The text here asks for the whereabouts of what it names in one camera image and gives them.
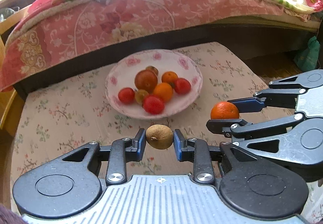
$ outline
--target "plate rim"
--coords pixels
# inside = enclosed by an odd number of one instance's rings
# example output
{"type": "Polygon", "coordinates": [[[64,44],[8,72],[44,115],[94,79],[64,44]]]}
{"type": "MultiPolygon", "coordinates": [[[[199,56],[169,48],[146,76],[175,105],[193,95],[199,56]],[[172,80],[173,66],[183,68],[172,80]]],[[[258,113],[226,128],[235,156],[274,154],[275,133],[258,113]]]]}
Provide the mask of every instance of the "plate rim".
{"type": "Polygon", "coordinates": [[[170,117],[170,116],[173,116],[175,114],[178,114],[178,113],[184,111],[186,108],[188,108],[192,103],[194,103],[194,101],[201,94],[202,85],[203,85],[203,75],[202,75],[202,72],[201,72],[200,68],[197,66],[197,64],[190,57],[188,57],[187,55],[182,54],[180,52],[176,52],[175,50],[176,49],[174,49],[174,50],[166,50],[166,49],[144,50],[144,51],[141,51],[141,52],[135,52],[133,54],[130,54],[127,57],[124,57],[121,60],[119,60],[117,63],[115,63],[115,66],[113,66],[113,68],[110,70],[110,72],[106,76],[105,82],[104,82],[104,95],[105,95],[106,99],[108,100],[109,104],[111,105],[111,107],[114,110],[116,110],[117,112],[119,112],[119,113],[121,113],[121,114],[123,114],[123,115],[125,115],[127,117],[133,118],[133,119],[139,119],[139,120],[157,120],[157,119],[162,119],[162,118],[165,118],[165,117],[170,117]],[[180,111],[172,112],[171,114],[168,114],[168,115],[163,115],[163,114],[150,115],[151,117],[130,116],[130,115],[126,114],[125,112],[122,112],[121,110],[118,110],[116,108],[116,105],[114,104],[114,101],[109,97],[109,93],[108,93],[108,77],[111,75],[111,73],[113,73],[115,71],[115,69],[117,69],[117,67],[120,65],[120,63],[121,62],[124,62],[127,58],[132,57],[132,56],[135,56],[135,55],[141,55],[141,54],[144,54],[145,52],[160,52],[160,51],[166,52],[166,53],[174,53],[174,54],[176,54],[178,56],[185,57],[185,58],[187,58],[187,59],[189,59],[191,61],[192,65],[195,67],[195,69],[196,69],[199,77],[201,78],[201,80],[200,80],[200,82],[198,84],[198,89],[197,89],[197,95],[196,95],[196,97],[193,98],[192,102],[188,101],[188,104],[186,104],[185,106],[183,106],[183,108],[180,111]]]}

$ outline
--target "tomato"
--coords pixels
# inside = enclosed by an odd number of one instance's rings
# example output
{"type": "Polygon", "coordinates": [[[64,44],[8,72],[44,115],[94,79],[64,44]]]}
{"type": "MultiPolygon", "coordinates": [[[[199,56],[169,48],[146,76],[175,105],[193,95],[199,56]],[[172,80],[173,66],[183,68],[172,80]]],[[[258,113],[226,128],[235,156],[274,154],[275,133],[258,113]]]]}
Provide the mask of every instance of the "tomato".
{"type": "Polygon", "coordinates": [[[161,98],[149,95],[143,100],[143,108],[147,113],[158,115],[164,111],[165,105],[161,98]]]}
{"type": "Polygon", "coordinates": [[[130,87],[123,88],[119,91],[118,98],[120,102],[122,102],[125,105],[128,105],[132,103],[135,99],[135,91],[130,87]]]}
{"type": "Polygon", "coordinates": [[[175,92],[179,95],[186,95],[191,90],[191,84],[188,80],[184,78],[178,78],[175,81],[175,92]]]}

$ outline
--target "wooden floor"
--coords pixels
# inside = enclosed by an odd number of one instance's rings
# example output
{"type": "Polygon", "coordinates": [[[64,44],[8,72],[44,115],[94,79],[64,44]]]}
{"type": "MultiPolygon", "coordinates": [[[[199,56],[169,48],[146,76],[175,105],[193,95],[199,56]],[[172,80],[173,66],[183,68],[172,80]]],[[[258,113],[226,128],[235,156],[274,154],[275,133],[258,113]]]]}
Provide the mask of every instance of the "wooden floor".
{"type": "MultiPolygon", "coordinates": [[[[285,53],[256,57],[244,62],[266,83],[301,73],[292,58],[285,53]]],[[[3,183],[3,188],[0,188],[0,203],[3,203],[8,208],[10,208],[9,189],[12,149],[13,141],[11,138],[0,139],[0,183],[3,183]]]]}

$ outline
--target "floral plate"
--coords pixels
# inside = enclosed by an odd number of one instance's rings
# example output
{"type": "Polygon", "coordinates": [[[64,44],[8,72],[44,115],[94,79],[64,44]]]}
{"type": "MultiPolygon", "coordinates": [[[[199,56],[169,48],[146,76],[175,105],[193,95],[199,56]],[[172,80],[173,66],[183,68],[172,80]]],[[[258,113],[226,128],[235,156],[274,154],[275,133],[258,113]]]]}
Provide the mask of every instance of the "floral plate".
{"type": "Polygon", "coordinates": [[[199,96],[203,84],[200,69],[189,57],[170,50],[148,50],[134,53],[119,61],[108,74],[105,81],[105,95],[110,105],[118,112],[137,119],[160,119],[179,113],[192,104],[199,96]],[[166,71],[176,72],[178,77],[187,79],[192,89],[187,95],[177,95],[174,92],[172,99],[165,104],[164,111],[159,115],[147,113],[140,105],[133,103],[124,105],[117,97],[124,87],[135,87],[136,74],[147,66],[158,69],[158,82],[166,71]]]}

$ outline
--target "ridged gray panel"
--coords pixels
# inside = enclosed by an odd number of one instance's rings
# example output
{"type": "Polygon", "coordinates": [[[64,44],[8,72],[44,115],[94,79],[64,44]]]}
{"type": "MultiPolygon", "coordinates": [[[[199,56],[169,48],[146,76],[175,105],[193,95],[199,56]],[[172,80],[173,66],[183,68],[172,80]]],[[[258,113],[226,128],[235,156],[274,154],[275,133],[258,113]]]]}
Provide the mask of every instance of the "ridged gray panel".
{"type": "Polygon", "coordinates": [[[309,89],[297,97],[295,112],[303,112],[306,117],[323,117],[323,86],[309,89]]]}
{"type": "Polygon", "coordinates": [[[227,207],[215,189],[198,185],[188,175],[134,175],[107,188],[90,209],[70,218],[41,220],[27,215],[29,224],[301,224],[298,217],[261,221],[227,207]]]}

